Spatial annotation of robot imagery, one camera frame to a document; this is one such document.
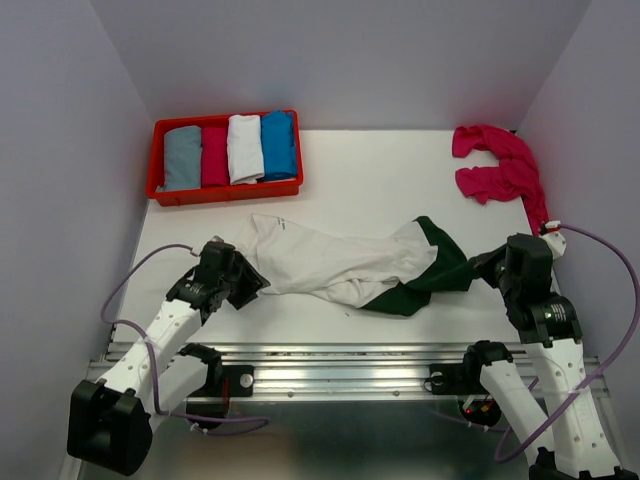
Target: red basket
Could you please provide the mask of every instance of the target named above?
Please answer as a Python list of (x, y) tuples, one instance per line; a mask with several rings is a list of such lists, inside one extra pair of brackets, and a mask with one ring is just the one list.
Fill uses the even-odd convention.
[[(147, 175), (147, 197), (154, 198), (163, 207), (190, 205), (194, 203), (230, 202), (248, 198), (284, 197), (297, 195), (304, 180), (302, 173), (302, 155), (300, 153), (300, 130), (298, 114), (294, 110), (283, 110), (293, 114), (293, 135), (296, 142), (298, 175), (289, 180), (278, 182), (254, 183), (250, 185), (230, 185), (228, 187), (206, 187), (196, 190), (177, 190), (174, 192), (157, 192), (164, 185), (164, 134), (174, 128), (197, 125), (198, 127), (225, 127), (231, 115), (214, 115), (212, 117), (169, 118), (158, 120), (153, 131), (151, 144), (151, 161)], [(264, 116), (270, 112), (245, 113), (243, 115)]]

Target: green cloth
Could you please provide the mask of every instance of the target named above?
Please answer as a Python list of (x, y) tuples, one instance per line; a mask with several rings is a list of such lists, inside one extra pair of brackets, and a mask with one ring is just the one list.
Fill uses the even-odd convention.
[(437, 245), (436, 261), (415, 280), (398, 284), (374, 298), (362, 308), (380, 313), (411, 316), (427, 305), (433, 292), (466, 292), (479, 278), (472, 260), (467, 260), (460, 247), (429, 217), (416, 220), (430, 245)]

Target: pink cloth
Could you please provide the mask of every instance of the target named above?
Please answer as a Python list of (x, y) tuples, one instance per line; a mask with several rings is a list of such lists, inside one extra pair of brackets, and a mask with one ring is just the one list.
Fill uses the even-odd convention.
[(229, 185), (228, 131), (228, 126), (202, 129), (201, 183), (203, 187)]
[(513, 133), (489, 125), (458, 127), (453, 134), (453, 156), (462, 158), (471, 150), (488, 150), (498, 158), (497, 167), (461, 168), (456, 183), (465, 197), (481, 203), (490, 198), (508, 202), (522, 197), (534, 234), (549, 221), (538, 166), (527, 144)]

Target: white cloth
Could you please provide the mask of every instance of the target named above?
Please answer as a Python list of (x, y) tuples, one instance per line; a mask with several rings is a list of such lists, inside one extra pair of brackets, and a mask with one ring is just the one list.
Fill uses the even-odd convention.
[(262, 293), (309, 293), (357, 308), (419, 277), (438, 253), (417, 222), (385, 239), (336, 238), (258, 214), (233, 244), (271, 282)]
[(256, 183), (264, 177), (259, 115), (233, 115), (227, 135), (231, 185)]

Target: clothing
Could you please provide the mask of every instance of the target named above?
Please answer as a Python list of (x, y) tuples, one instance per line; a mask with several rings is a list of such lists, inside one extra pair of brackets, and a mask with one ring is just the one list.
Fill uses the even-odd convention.
[(164, 187), (158, 190), (200, 188), (202, 134), (195, 125), (168, 131), (164, 135)]
[(490, 198), (508, 202), (521, 196), (531, 231), (538, 234), (540, 226), (549, 221), (549, 214), (538, 166), (527, 144), (513, 133), (489, 125), (456, 128), (453, 156), (466, 157), (473, 149), (492, 152), (499, 164), (458, 170), (458, 188), (483, 205)]
[[(434, 230), (439, 245), (431, 244), (425, 228)], [(369, 239), (336, 238), (253, 214), (233, 244), (271, 282), (264, 294), (308, 293), (382, 313), (412, 315), (429, 302), (431, 291), (465, 290), (474, 275), (453, 240), (427, 217), (389, 238)], [(434, 265), (433, 275), (425, 277)]]
[(227, 161), (228, 127), (204, 127), (202, 129), (202, 186), (229, 185)]
[(256, 183), (264, 176), (259, 115), (233, 115), (227, 136), (231, 185)]
[(293, 139), (293, 115), (272, 112), (261, 118), (264, 180), (285, 180), (298, 174)]

